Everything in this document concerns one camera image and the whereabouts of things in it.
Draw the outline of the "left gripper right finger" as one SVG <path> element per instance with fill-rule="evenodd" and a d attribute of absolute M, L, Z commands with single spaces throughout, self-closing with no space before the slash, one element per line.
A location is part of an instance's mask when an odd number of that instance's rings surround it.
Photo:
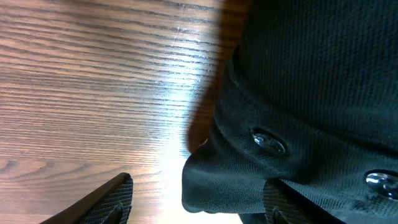
<path fill-rule="evenodd" d="M 266 181 L 263 204 L 268 224 L 345 224 L 279 179 Z"/>

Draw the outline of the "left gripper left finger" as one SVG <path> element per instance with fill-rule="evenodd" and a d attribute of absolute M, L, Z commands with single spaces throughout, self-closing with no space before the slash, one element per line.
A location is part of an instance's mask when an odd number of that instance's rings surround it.
<path fill-rule="evenodd" d="M 42 224 L 126 224 L 132 196 L 133 180 L 122 172 Z"/>

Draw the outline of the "black t-shirt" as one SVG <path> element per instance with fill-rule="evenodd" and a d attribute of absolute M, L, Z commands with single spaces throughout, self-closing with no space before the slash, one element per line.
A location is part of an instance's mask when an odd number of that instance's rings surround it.
<path fill-rule="evenodd" d="M 344 223 L 396 223 L 397 1 L 253 1 L 213 119 L 186 211 L 267 223 L 279 179 Z"/>

